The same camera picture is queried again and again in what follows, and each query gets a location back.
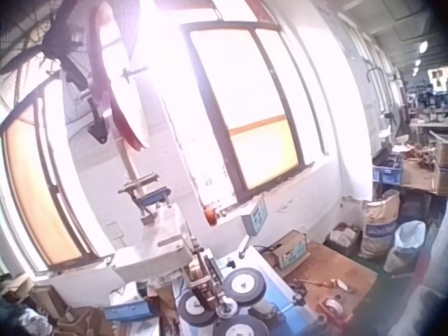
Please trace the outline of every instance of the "spool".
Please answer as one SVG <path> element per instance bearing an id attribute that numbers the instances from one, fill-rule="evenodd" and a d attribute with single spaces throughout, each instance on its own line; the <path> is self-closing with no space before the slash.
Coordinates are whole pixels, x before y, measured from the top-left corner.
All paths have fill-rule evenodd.
<path id="1" fill-rule="evenodd" d="M 267 326 L 250 315 L 236 315 L 215 326 L 213 336 L 268 336 Z"/>
<path id="2" fill-rule="evenodd" d="M 191 290 L 179 300 L 178 312 L 186 323 L 194 327 L 204 327 L 216 320 L 216 312 L 203 308 Z"/>
<path id="3" fill-rule="evenodd" d="M 224 279 L 223 290 L 238 305 L 248 307 L 261 301 L 266 293 L 266 281 L 256 269 L 239 268 Z"/>

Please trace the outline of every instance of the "industrial fan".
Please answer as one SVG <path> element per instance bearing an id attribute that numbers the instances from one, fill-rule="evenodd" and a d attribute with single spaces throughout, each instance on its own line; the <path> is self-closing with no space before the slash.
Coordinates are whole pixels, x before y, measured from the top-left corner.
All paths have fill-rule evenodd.
<path id="1" fill-rule="evenodd" d="M 88 132 L 99 143 L 106 143 L 108 130 L 104 118 L 98 111 L 98 104 L 103 97 L 108 97 L 110 99 L 113 121 L 119 133 L 134 149 L 139 151 L 147 147 L 144 137 L 135 135 L 144 134 L 141 131 L 142 127 L 137 125 L 141 120 L 127 117 L 135 116 L 136 114 L 140 116 L 141 113 L 138 111 L 128 112 L 129 107 L 127 103 L 123 102 L 123 99 L 117 99 L 113 90 L 113 87 L 116 89 L 116 82 L 120 82 L 123 79 L 129 83 L 129 75 L 141 71 L 130 69 L 129 62 L 129 55 L 132 54 L 137 40 L 135 23 L 138 22 L 136 20 L 138 15 L 135 15 L 135 13 L 139 11 L 139 2 L 138 0 L 111 0 L 111 3 L 116 10 L 118 9 L 118 13 L 121 15 L 120 18 L 122 20 L 119 22 L 120 24 L 117 24 L 115 21 L 112 7 L 105 1 L 98 4 L 98 1 L 63 0 L 60 7 L 50 16 L 50 28 L 41 39 L 41 43 L 26 48 L 13 57 L 0 69 L 0 74 L 4 75 L 19 69 L 39 53 L 42 53 L 49 60 L 58 60 L 61 69 L 65 73 L 66 81 L 73 83 L 77 91 L 79 91 L 79 97 L 85 99 L 88 103 L 89 110 L 94 118 L 93 124 L 87 129 Z M 88 35 L 84 41 L 82 38 L 76 38 L 78 37 L 76 34 L 72 34 L 73 26 L 87 27 Z M 115 63 L 116 66 L 121 67 L 121 73 L 113 73 L 113 80 L 109 78 L 108 75 L 112 74 L 106 71 L 102 61 L 105 44 L 105 35 L 102 32 L 104 30 L 110 31 L 111 27 L 114 31 L 117 46 L 120 46 L 119 49 L 124 50 L 124 55 L 122 53 L 121 59 Z M 123 39 L 120 30 L 123 30 L 125 33 Z M 83 46 L 87 46 L 87 52 L 81 50 Z M 89 66 L 81 64 L 83 63 L 80 62 L 80 60 L 82 61 L 81 56 L 75 56 L 81 55 L 81 53 L 88 55 L 88 61 L 86 61 L 90 63 L 90 70 L 87 69 Z M 134 97 L 137 93 L 137 89 L 134 86 L 135 84 L 132 83 L 129 83 L 128 86 L 121 85 L 120 91 L 128 91 L 130 96 Z"/>

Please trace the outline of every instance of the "electrical box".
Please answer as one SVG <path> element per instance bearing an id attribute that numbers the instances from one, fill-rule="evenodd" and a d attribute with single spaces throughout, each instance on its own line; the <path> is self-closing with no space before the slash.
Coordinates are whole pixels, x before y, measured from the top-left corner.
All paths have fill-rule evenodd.
<path id="1" fill-rule="evenodd" d="M 256 236 L 267 218 L 265 198 L 261 196 L 248 204 L 248 214 L 241 215 L 244 227 L 249 236 Z"/>
<path id="2" fill-rule="evenodd" d="M 276 245 L 280 245 L 280 247 L 276 248 L 273 254 L 279 270 L 286 269 L 307 254 L 307 238 L 295 230 L 280 239 Z"/>

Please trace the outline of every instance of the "workshop floor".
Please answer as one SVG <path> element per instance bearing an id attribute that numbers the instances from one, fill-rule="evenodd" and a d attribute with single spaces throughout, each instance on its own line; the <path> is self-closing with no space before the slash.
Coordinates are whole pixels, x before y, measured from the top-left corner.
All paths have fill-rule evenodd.
<path id="1" fill-rule="evenodd" d="M 378 273 L 370 292 L 354 312 L 346 335 L 386 336 L 393 316 L 401 311 L 410 283 L 410 276 L 393 278 L 383 270 L 385 259 L 365 260 L 353 252 L 350 259 Z"/>

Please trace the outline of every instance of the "ceiling light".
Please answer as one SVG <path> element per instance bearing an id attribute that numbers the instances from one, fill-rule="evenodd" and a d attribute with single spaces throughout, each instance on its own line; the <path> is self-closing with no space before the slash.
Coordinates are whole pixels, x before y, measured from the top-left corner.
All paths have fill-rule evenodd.
<path id="1" fill-rule="evenodd" d="M 419 46 L 420 53 L 423 54 L 426 51 L 426 49 L 428 49 L 428 42 L 424 41 L 424 42 L 420 43 L 420 46 Z"/>

